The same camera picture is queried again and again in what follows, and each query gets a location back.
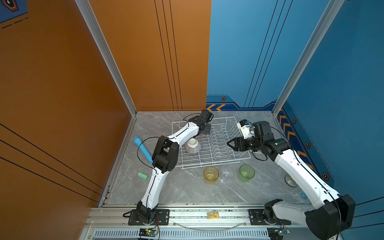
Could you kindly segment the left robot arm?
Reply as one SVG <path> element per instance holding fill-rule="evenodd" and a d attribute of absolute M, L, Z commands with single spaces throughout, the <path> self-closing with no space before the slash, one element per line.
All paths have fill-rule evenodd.
<path fill-rule="evenodd" d="M 151 224 L 156 219 L 159 196 L 168 174 L 176 167 L 179 149 L 189 140 L 200 134 L 209 135 L 214 115 L 209 110 L 202 110 L 198 116 L 186 121 L 186 124 L 176 133 L 158 137 L 152 155 L 152 175 L 147 190 L 137 203 L 136 213 L 145 224 Z"/>

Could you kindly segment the yellow glass cup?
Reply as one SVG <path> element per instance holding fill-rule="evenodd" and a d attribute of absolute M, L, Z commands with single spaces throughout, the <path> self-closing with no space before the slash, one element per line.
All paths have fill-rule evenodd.
<path fill-rule="evenodd" d="M 209 166 L 204 169 L 204 178 L 207 183 L 215 183 L 220 176 L 220 172 L 217 168 Z"/>

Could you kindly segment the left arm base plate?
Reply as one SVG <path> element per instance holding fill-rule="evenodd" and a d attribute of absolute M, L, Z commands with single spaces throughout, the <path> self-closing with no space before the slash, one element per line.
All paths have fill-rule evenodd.
<path fill-rule="evenodd" d="M 156 209 L 152 211 L 145 210 L 141 213 L 139 210 L 132 210 L 128 220 L 129 226 L 167 226 L 170 219 L 169 209 Z"/>

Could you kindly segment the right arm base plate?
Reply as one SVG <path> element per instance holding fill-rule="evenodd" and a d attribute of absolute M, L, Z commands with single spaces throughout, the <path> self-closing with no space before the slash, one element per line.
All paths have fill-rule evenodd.
<path fill-rule="evenodd" d="M 264 216 L 264 209 L 249 209 L 248 214 L 249 214 L 251 226 L 264 226 L 264 225 L 277 226 L 280 224 L 288 225 L 288 226 L 292 225 L 292 222 L 288 220 L 277 219 L 277 220 L 273 220 L 272 223 L 266 221 Z"/>

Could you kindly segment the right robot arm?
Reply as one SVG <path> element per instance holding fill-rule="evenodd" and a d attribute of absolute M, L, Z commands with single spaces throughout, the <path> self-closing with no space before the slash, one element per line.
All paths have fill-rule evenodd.
<path fill-rule="evenodd" d="M 340 195 L 317 176 L 285 139 L 265 142 L 260 138 L 237 137 L 227 142 L 236 152 L 260 151 L 286 171 L 307 195 L 311 206 L 299 206 L 276 199 L 265 204 L 265 221 L 287 220 L 307 226 L 320 240 L 339 234 L 353 223 L 356 202 Z"/>

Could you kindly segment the clear glass cup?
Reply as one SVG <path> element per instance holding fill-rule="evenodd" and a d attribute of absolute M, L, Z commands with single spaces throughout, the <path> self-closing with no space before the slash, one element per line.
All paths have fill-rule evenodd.
<path fill-rule="evenodd" d="M 235 171 L 230 167 L 222 168 L 222 174 L 225 178 L 233 178 L 235 176 Z"/>

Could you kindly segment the green glass cup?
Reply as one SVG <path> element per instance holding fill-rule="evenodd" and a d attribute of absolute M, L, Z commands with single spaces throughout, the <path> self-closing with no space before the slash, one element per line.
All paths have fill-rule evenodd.
<path fill-rule="evenodd" d="M 239 168 L 239 180 L 241 182 L 248 182 L 255 176 L 255 169 L 248 164 L 243 164 Z"/>

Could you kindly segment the ribbed white bowl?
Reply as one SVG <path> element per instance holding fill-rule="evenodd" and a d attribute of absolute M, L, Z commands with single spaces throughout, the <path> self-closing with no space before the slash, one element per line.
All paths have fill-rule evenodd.
<path fill-rule="evenodd" d="M 189 154 L 196 154 L 202 149 L 202 145 L 197 139 L 191 138 L 186 142 L 185 149 Z"/>

